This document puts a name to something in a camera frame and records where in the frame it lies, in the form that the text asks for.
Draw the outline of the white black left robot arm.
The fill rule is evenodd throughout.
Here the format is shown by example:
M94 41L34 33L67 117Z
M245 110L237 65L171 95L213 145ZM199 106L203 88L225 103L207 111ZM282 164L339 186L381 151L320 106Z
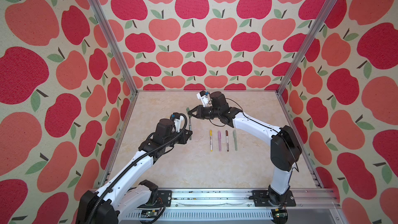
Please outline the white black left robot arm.
M154 215L145 222L156 222L166 208L158 196L158 186L148 180L143 180L138 186L134 184L175 145L187 143L192 135L187 124L187 116L180 113L161 119L155 131L141 143L134 157L115 177L97 191L84 193L79 201L75 223L119 224L140 207L155 208Z

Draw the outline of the white pen brown end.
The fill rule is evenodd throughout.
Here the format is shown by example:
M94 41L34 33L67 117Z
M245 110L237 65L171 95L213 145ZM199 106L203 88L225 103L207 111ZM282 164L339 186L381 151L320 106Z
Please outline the white pen brown end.
M226 134L226 148L227 148L227 152L229 152L230 149L229 149L229 133L228 133L228 130L225 131L225 134Z

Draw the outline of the dark green pen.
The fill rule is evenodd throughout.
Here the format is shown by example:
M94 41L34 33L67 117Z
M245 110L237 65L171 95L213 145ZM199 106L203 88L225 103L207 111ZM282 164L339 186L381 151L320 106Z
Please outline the dark green pen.
M192 130L191 117L189 117L189 130Z

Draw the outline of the light green pen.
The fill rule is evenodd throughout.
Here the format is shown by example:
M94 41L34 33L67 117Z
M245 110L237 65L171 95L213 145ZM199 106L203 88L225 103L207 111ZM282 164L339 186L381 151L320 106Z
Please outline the light green pen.
M238 143L237 143L237 134L236 134L236 130L233 131L233 139L234 139L235 151L238 151Z

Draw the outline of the white pen yellow end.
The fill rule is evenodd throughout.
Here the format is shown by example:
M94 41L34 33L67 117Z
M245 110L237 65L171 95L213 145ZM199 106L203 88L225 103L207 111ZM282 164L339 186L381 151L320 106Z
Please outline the white pen yellow end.
M212 130L209 131L210 151L213 151Z

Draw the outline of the pink pen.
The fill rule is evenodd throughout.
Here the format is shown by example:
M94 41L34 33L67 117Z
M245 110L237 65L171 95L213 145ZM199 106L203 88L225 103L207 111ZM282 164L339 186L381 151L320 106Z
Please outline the pink pen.
M222 152L222 134L220 130L218 131L218 149Z

